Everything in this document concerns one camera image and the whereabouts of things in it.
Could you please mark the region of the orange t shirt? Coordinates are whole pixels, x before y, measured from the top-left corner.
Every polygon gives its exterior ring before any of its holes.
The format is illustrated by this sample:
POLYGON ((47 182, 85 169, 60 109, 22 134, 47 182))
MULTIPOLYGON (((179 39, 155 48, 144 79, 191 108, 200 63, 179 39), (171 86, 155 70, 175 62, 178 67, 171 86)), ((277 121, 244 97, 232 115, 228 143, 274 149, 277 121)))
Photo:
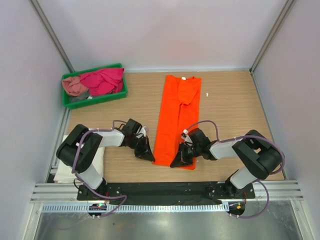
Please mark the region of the orange t shirt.
POLYGON ((154 165, 170 166, 183 142, 183 130, 199 121, 201 89, 199 77, 166 76, 153 150, 154 165))

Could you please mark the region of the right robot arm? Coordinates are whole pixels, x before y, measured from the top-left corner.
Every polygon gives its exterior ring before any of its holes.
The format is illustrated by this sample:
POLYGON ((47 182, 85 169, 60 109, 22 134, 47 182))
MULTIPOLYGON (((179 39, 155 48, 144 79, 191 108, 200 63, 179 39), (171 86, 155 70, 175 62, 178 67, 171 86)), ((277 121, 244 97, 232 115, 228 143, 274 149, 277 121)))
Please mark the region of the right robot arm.
POLYGON ((204 132, 195 128, 182 134, 183 142, 170 164, 171 168, 192 165, 193 159, 203 157, 216 161, 238 157, 244 167, 233 173, 224 183, 223 189, 231 198, 237 198, 245 187, 256 180, 265 180, 285 162, 283 152, 270 140, 252 129, 247 134, 233 139, 211 141, 204 132))

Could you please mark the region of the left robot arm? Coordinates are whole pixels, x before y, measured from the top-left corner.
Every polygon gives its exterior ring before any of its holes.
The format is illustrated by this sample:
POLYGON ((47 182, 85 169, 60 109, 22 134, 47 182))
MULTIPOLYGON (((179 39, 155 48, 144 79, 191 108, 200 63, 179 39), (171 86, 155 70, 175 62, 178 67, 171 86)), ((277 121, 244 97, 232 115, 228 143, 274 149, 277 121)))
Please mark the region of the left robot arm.
POLYGON ((89 129, 78 124, 59 146, 56 157, 71 168, 71 173, 83 183, 93 199, 101 200, 107 182, 93 165, 99 148, 128 147, 138 159, 154 162, 147 130, 141 123, 114 120, 110 129, 89 129))

